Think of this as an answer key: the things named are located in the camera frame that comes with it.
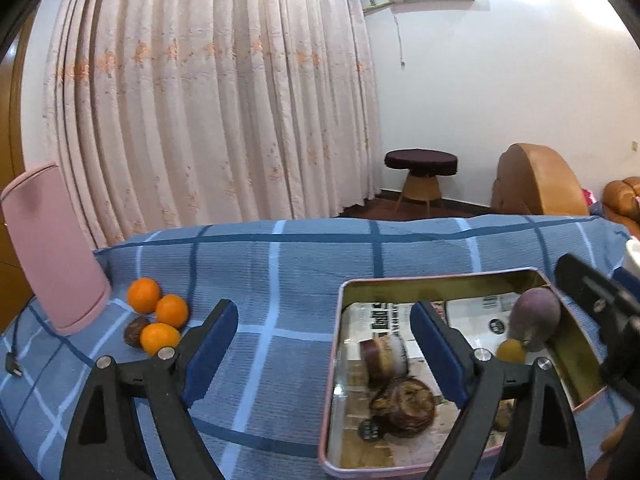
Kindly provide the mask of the orange tangerine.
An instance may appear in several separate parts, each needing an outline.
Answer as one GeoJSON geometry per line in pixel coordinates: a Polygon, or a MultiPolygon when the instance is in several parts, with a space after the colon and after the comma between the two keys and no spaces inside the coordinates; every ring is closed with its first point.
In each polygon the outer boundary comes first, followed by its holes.
{"type": "Polygon", "coordinates": [[[139,314],[151,314],[162,296],[160,285],[152,278],[138,278],[128,288],[127,302],[139,314]]]}
{"type": "Polygon", "coordinates": [[[157,301],[155,318],[159,323],[164,323],[180,330],[189,321],[189,306],[180,296],[168,294],[157,301]]]}
{"type": "Polygon", "coordinates": [[[176,348],[180,339],[180,332],[165,323],[151,323],[140,333],[141,347],[149,356],[155,356],[164,347],[176,348]]]}

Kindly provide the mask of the pink floral curtain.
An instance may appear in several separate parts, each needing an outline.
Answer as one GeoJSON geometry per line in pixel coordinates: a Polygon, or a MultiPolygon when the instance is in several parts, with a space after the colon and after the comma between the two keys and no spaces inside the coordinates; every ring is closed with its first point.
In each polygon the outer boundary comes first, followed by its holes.
{"type": "Polygon", "coordinates": [[[62,0],[43,119],[95,248],[332,218],[382,186],[360,0],[62,0]]]}

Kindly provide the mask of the blue plaid tablecloth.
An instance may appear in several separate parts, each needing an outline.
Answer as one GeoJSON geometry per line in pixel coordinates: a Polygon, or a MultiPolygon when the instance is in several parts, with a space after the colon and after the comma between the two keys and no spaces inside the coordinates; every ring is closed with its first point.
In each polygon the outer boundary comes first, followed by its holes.
{"type": "Polygon", "coordinates": [[[195,425],[229,479],[320,479],[317,452],[341,284],[534,268],[553,271],[571,252],[602,273],[623,262],[628,231],[598,217],[521,217],[410,222],[280,220],[158,231],[96,253],[112,284],[85,330],[55,333],[32,302],[1,339],[23,373],[1,377],[1,416],[40,477],[60,473],[68,427],[100,356],[141,358],[122,332],[134,316],[126,292],[152,278],[183,297],[199,323],[233,301],[239,330],[201,401],[195,425]]]}

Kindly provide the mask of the brown white cut fruit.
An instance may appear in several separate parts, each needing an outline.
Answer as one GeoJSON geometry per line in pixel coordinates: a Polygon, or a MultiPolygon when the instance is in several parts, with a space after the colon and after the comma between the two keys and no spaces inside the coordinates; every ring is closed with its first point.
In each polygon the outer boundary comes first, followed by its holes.
{"type": "Polygon", "coordinates": [[[360,341],[359,351],[371,385],[387,384],[409,373],[406,345],[397,334],[360,341]]]}

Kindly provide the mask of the dark brown round fruit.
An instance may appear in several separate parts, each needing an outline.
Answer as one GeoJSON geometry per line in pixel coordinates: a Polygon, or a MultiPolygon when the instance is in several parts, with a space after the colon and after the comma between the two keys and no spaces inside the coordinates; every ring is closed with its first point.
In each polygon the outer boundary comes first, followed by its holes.
{"type": "Polygon", "coordinates": [[[142,330],[150,324],[149,319],[146,316],[139,315],[127,324],[122,334],[124,343],[128,344],[132,348],[142,348],[141,334],[142,330]]]}

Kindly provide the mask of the white ceramic mug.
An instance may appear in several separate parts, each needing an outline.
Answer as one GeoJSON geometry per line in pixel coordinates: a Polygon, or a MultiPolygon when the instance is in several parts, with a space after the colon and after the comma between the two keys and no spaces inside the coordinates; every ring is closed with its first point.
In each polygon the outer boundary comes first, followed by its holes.
{"type": "Polygon", "coordinates": [[[625,244],[623,268],[636,278],[640,278],[640,240],[631,237],[625,244]]]}

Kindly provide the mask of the pink floral blanket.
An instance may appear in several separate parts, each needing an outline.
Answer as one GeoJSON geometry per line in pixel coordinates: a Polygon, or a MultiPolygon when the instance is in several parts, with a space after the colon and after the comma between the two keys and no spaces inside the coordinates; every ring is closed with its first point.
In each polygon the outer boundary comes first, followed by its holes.
{"type": "Polygon", "coordinates": [[[584,196],[588,209],[591,209],[592,207],[597,205],[598,203],[597,197],[594,195],[594,193],[591,190],[588,190],[588,188],[582,189],[582,196],[584,196]]]}

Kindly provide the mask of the small brown-green longan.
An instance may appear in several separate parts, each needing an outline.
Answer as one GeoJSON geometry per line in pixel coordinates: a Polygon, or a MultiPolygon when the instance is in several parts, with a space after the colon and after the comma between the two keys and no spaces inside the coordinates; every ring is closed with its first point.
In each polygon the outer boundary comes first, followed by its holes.
{"type": "Polygon", "coordinates": [[[499,432],[506,432],[509,429],[513,416],[514,401],[502,400],[498,405],[498,410],[494,419],[494,429],[499,432]]]}
{"type": "Polygon", "coordinates": [[[498,345],[498,348],[496,350],[496,357],[502,362],[525,364],[526,349],[524,348],[521,341],[513,338],[508,338],[498,345]]]}

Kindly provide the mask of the pink metal tray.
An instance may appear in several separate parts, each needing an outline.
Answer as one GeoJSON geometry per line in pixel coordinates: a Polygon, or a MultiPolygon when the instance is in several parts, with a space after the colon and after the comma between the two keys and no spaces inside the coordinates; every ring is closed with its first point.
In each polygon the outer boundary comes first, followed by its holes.
{"type": "Polygon", "coordinates": [[[339,479],[582,479],[596,349],[539,272],[372,278],[338,293],[319,460],[339,479]]]}

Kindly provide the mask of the purple passion fruit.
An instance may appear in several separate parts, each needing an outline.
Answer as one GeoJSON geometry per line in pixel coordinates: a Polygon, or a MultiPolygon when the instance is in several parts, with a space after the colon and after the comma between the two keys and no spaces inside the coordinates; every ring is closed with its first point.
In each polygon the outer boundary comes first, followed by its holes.
{"type": "Polygon", "coordinates": [[[559,326],[562,306],[548,287],[523,292],[509,316],[508,337],[521,341],[528,352],[538,352],[559,326]]]}

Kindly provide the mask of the dark round stool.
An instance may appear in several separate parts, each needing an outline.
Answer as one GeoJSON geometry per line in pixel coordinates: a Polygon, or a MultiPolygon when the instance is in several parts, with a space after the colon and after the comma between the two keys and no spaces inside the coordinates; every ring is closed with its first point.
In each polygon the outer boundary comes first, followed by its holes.
{"type": "Polygon", "coordinates": [[[384,165],[393,170],[407,170],[408,174],[396,200],[398,211],[404,200],[424,203],[431,214],[431,202],[442,199],[439,177],[453,177],[458,172],[456,155],[426,148],[405,148],[385,154],[384,165]]]}

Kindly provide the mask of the brown leather sofa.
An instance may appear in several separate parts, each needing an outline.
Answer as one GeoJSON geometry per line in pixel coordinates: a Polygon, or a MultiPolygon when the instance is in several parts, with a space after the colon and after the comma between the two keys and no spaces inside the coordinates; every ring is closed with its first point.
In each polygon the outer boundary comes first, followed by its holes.
{"type": "Polygon", "coordinates": [[[626,226],[629,233],[640,238],[640,178],[615,180],[603,190],[605,217],[626,226]]]}

